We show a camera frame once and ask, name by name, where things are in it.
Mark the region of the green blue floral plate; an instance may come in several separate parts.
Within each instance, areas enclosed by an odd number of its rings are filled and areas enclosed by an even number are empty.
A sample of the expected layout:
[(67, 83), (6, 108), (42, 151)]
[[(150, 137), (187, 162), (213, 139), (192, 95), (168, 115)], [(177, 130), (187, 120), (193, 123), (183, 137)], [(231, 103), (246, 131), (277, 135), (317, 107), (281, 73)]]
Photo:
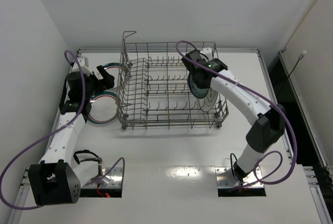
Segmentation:
[(203, 77), (193, 77), (191, 74), (189, 74), (187, 84), (190, 92), (197, 99), (205, 98), (211, 90), (208, 85), (207, 79)]

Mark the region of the white plate with grey pattern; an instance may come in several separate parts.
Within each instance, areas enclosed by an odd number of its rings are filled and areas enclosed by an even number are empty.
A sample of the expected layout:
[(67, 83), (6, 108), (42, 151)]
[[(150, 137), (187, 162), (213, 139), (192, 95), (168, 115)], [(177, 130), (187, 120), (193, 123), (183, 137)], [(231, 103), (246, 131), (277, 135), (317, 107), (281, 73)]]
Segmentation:
[(210, 112), (217, 102), (219, 93), (213, 89), (208, 90), (208, 94), (202, 98), (198, 99), (199, 108), (202, 112), (208, 113)]

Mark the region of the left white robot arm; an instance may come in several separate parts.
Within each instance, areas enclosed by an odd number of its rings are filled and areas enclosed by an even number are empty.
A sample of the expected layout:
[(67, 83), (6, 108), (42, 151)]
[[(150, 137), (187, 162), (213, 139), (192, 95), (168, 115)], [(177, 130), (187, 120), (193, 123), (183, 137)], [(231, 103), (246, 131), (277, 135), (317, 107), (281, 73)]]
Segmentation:
[(81, 187), (102, 175), (102, 159), (99, 156), (77, 161), (74, 148), (79, 133), (87, 123), (91, 100), (114, 87), (114, 76), (103, 66), (97, 67), (101, 78), (85, 70), (75, 68), (65, 78), (59, 110), (59, 132), (54, 134), (50, 146), (38, 164), (28, 170), (28, 177), (37, 206), (76, 203)]

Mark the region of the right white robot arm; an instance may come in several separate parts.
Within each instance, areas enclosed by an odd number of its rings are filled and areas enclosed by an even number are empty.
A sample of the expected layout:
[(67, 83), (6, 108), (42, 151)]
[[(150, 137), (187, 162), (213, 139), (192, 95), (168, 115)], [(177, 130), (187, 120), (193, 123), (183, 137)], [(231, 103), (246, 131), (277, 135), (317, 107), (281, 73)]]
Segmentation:
[(284, 134), (285, 121), (271, 104), (254, 93), (241, 88), (241, 84), (221, 60), (207, 60), (193, 50), (182, 58), (189, 72), (188, 86), (200, 98), (210, 89), (229, 100), (251, 125), (246, 135), (247, 145), (232, 166), (232, 176), (239, 182), (254, 169), (267, 150)]

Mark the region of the far green red rimmed plate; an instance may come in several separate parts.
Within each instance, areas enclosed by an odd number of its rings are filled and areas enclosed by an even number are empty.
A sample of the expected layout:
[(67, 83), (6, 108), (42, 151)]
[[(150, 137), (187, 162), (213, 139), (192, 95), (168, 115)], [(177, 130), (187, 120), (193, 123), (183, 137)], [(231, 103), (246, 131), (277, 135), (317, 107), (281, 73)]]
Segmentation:
[(118, 62), (111, 62), (103, 65), (105, 71), (114, 77), (114, 87), (113, 90), (116, 90), (118, 86), (118, 80), (122, 78), (125, 80), (128, 76), (130, 76), (130, 70), (126, 65), (120, 64)]

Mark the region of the green red rimmed plate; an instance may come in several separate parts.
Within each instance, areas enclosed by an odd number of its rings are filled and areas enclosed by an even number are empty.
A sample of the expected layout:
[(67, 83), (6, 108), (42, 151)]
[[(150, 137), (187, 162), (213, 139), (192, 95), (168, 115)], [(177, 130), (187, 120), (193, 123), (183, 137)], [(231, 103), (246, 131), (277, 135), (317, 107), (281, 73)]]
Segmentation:
[(130, 70), (126, 65), (120, 64), (118, 62), (111, 62), (103, 65), (105, 71), (114, 77), (114, 87), (113, 90), (116, 90), (118, 86), (118, 80), (122, 78), (125, 80), (128, 76), (130, 76)]
[(92, 109), (88, 115), (88, 121), (96, 125), (109, 124), (117, 118), (117, 95), (111, 91), (105, 91), (94, 95), (90, 103)]

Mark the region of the near green red rimmed plate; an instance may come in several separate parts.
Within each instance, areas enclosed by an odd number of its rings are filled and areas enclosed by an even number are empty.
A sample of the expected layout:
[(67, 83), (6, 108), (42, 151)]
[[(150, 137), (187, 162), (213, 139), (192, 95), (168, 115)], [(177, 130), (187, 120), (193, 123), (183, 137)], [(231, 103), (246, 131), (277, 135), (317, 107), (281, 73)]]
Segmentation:
[(111, 91), (105, 91), (94, 95), (90, 103), (92, 109), (88, 115), (88, 121), (96, 125), (109, 124), (117, 118), (117, 95)]

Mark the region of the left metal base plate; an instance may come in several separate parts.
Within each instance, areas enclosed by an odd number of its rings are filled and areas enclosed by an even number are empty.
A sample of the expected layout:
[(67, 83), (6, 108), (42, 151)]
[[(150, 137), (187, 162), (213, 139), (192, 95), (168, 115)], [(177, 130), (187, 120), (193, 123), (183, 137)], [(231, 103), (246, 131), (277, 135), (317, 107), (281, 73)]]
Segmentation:
[(102, 172), (106, 174), (104, 178), (100, 178), (100, 176), (92, 178), (83, 186), (83, 189), (96, 188), (98, 185), (100, 185), (101, 189), (121, 189), (124, 169), (122, 167), (115, 167), (111, 172), (106, 173), (108, 169), (109, 167), (102, 169)]

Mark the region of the metal base plate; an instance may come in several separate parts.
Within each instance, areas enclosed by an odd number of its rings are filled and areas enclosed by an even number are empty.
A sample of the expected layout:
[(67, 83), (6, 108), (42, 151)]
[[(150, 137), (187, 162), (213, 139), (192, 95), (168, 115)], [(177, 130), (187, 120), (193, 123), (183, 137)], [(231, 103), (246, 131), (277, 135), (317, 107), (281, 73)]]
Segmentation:
[(100, 176), (92, 178), (83, 186), (83, 189), (96, 188), (98, 185), (100, 185), (101, 189), (121, 189), (124, 169), (122, 167), (115, 167), (111, 172), (106, 173), (108, 169), (109, 167), (102, 169), (102, 172), (106, 174), (104, 178), (100, 178)]
[(218, 189), (231, 189), (245, 187), (250, 189), (261, 189), (264, 188), (263, 183), (259, 182), (262, 179), (262, 172), (260, 168), (256, 169), (256, 172), (250, 172), (242, 182), (236, 180), (232, 175), (230, 167), (215, 167), (216, 181)]

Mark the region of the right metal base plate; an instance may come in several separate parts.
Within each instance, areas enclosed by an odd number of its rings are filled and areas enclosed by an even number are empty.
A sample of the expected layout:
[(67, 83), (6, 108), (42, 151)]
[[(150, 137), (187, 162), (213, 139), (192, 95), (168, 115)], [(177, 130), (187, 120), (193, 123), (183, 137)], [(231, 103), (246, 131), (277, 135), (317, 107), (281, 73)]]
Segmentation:
[(261, 189), (264, 188), (263, 183), (259, 182), (262, 179), (262, 172), (260, 168), (256, 169), (256, 172), (250, 172), (242, 182), (236, 180), (232, 175), (230, 167), (215, 167), (216, 181), (218, 189), (231, 189), (245, 187), (250, 189)]

